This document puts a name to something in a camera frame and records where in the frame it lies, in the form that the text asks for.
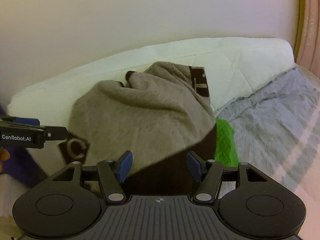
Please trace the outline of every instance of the ribbed gray plate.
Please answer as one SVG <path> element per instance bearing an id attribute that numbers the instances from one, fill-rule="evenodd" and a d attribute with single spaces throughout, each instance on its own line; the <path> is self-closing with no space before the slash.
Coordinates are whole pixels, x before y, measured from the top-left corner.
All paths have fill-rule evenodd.
<path id="1" fill-rule="evenodd" d="M 21 240 L 33 238 L 24 236 Z M 245 240 L 226 228 L 213 209 L 186 196 L 133 196 L 129 203 L 107 208 L 87 231 L 69 240 Z M 296 236 L 287 240 L 298 240 Z"/>

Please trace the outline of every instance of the white mattress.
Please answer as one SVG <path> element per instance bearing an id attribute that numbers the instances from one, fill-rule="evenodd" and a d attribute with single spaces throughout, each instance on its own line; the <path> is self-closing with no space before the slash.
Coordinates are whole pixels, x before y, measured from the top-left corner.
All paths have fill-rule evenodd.
<path id="1" fill-rule="evenodd" d="M 73 103 L 100 80 L 125 83 L 128 70 L 144 71 L 155 61 L 205 67 L 211 105 L 218 111 L 239 96 L 249 96 L 294 66 L 292 48 L 282 39 L 200 38 L 130 50 L 75 68 L 25 88 L 13 96 L 8 112 L 38 118 L 42 125 L 68 127 Z M 47 174 L 62 168 L 59 142 L 31 149 Z"/>

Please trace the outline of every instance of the silver round bolt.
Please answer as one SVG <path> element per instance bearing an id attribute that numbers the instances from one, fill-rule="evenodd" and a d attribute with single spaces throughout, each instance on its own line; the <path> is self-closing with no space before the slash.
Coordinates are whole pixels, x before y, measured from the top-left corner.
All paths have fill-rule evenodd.
<path id="1" fill-rule="evenodd" d="M 113 193 L 108 196 L 108 199 L 111 201 L 121 201 L 124 199 L 124 196 L 120 193 Z"/>
<path id="2" fill-rule="evenodd" d="M 211 195 L 207 194 L 207 193 L 200 193 L 198 195 L 196 195 L 196 199 L 199 201 L 209 201 L 211 199 Z"/>

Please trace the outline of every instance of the plaid blanket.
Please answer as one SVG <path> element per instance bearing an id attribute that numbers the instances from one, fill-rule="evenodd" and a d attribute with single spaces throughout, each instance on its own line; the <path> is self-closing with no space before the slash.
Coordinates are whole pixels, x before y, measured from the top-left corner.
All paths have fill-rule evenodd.
<path id="1" fill-rule="evenodd" d="M 320 235 L 320 80 L 296 67 L 218 115 L 235 130 L 239 160 L 298 195 L 307 217 L 299 236 Z M 232 189 L 223 185 L 220 197 Z"/>

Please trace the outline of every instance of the green towel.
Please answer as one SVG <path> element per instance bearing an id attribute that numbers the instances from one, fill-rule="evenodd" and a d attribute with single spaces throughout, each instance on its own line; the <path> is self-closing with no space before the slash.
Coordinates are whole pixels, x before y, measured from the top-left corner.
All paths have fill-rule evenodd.
<path id="1" fill-rule="evenodd" d="M 224 166 L 237 167 L 239 163 L 233 134 L 235 131 L 228 121 L 216 119 L 217 123 L 217 148 L 214 159 L 222 162 Z"/>

